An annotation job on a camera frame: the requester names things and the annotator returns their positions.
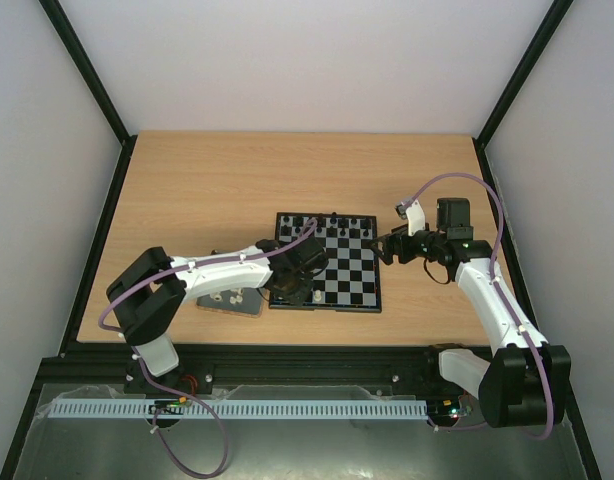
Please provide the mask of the black white chess board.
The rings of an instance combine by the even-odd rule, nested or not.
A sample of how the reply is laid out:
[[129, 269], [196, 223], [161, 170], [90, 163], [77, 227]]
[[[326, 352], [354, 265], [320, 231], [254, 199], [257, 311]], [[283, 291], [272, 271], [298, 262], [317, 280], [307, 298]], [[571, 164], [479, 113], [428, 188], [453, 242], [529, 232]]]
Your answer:
[[[292, 306], [269, 296], [269, 306], [273, 309], [381, 312], [379, 259], [367, 247], [367, 243], [377, 237], [377, 218], [336, 212], [279, 212], [276, 214], [276, 240], [282, 244], [294, 241], [311, 218], [317, 220], [314, 237], [325, 248], [328, 265], [314, 277], [311, 298], [304, 305]], [[313, 300], [315, 290], [322, 292], [320, 302]]]

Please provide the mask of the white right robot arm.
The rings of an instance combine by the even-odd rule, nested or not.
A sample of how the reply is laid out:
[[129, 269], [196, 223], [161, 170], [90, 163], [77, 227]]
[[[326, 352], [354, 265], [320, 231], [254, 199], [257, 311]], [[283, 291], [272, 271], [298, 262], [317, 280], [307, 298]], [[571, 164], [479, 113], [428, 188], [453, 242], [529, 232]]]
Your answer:
[[418, 201], [395, 210], [404, 225], [371, 241], [372, 251], [387, 265], [420, 258], [444, 267], [448, 282], [470, 301], [492, 351], [486, 361], [467, 348], [442, 348], [423, 367], [425, 384], [437, 392], [460, 386], [478, 400], [493, 428], [552, 429], [564, 417], [571, 357], [528, 319], [505, 283], [493, 247], [474, 239], [469, 201], [439, 199], [434, 228]]

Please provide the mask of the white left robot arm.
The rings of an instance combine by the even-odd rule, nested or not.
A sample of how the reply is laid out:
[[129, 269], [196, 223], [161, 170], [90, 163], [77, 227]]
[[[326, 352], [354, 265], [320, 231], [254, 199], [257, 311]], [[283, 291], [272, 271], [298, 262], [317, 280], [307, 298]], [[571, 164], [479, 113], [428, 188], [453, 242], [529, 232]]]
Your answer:
[[161, 247], [141, 254], [106, 295], [125, 342], [153, 377], [179, 366], [167, 330], [180, 306], [210, 294], [264, 288], [301, 306], [313, 277], [328, 265], [325, 248], [312, 236], [289, 244], [260, 240], [239, 251], [205, 257], [169, 256]]

